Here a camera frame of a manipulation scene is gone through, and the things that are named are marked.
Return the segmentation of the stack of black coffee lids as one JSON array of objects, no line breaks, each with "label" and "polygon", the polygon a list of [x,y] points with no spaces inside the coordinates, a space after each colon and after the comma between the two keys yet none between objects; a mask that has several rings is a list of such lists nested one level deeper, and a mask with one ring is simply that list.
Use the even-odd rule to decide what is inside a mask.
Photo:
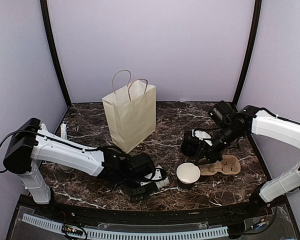
[{"label": "stack of black coffee lids", "polygon": [[184,138],[180,151],[187,157],[194,157],[199,147],[199,141],[192,138]]}]

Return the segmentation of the single black paper coffee cup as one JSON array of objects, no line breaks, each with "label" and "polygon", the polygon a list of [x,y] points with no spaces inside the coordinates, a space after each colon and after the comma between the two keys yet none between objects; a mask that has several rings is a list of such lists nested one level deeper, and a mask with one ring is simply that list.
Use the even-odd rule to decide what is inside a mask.
[{"label": "single black paper coffee cup", "polygon": [[177,185],[183,190],[190,190],[200,176],[200,168],[191,162],[182,163],[176,169]]}]

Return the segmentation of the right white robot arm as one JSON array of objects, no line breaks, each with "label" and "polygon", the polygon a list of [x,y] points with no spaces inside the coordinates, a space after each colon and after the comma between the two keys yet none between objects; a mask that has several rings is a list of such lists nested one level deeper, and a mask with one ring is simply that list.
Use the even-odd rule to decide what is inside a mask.
[{"label": "right white robot arm", "polygon": [[[221,160],[222,151],[244,134],[266,137],[300,150],[300,122],[279,116],[265,107],[247,105],[235,110],[225,101],[220,101],[208,114],[217,125],[217,133],[209,136],[207,130],[192,130],[192,137],[198,141],[195,160],[205,158],[209,163]],[[300,189],[300,161],[262,184],[256,198],[245,205],[245,213],[256,217],[264,210],[265,203],[296,189]]]}]

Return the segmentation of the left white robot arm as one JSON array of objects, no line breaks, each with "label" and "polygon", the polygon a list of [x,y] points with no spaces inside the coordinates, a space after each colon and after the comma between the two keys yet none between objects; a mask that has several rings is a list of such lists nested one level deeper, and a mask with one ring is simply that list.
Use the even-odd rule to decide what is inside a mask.
[{"label": "left white robot arm", "polygon": [[131,156],[113,145],[96,148],[81,145],[52,134],[37,118],[29,119],[6,138],[10,142],[3,159],[5,169],[0,173],[16,174],[50,218],[57,218],[61,208],[53,201],[54,192],[41,175],[39,161],[79,170],[114,185],[123,184],[132,202],[146,199],[170,183],[167,172],[155,167],[144,152]]}]

